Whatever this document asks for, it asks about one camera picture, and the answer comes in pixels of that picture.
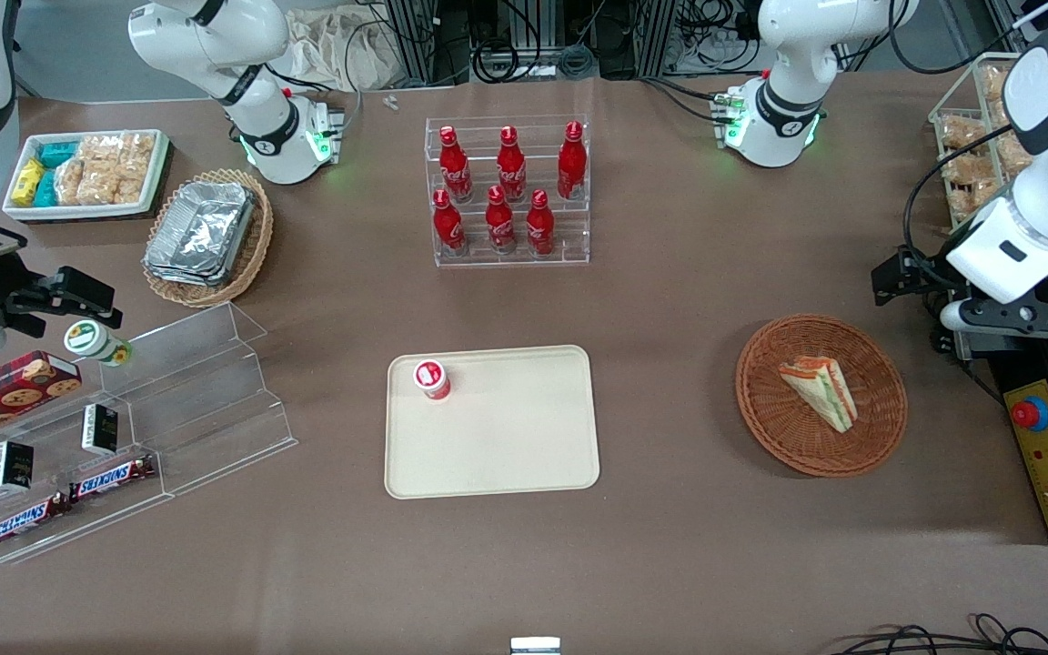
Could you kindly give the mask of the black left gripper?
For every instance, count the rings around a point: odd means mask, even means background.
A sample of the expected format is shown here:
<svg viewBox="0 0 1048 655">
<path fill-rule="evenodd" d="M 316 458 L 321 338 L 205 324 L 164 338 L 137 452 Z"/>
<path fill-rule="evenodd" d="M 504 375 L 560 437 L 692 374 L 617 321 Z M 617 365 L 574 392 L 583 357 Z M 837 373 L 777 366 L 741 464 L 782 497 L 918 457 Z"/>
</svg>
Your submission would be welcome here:
<svg viewBox="0 0 1048 655">
<path fill-rule="evenodd" d="M 919 250 L 920 265 L 918 258 L 907 246 L 895 248 L 892 260 L 885 260 L 871 270 L 874 306 L 885 307 L 891 299 L 903 294 L 905 281 L 921 281 L 919 294 L 927 298 L 945 297 L 948 301 L 969 299 L 971 297 L 969 279 L 964 274 L 957 272 L 947 261 L 948 254 L 957 248 L 962 240 L 963 237 L 946 237 L 935 253 Z"/>
</svg>

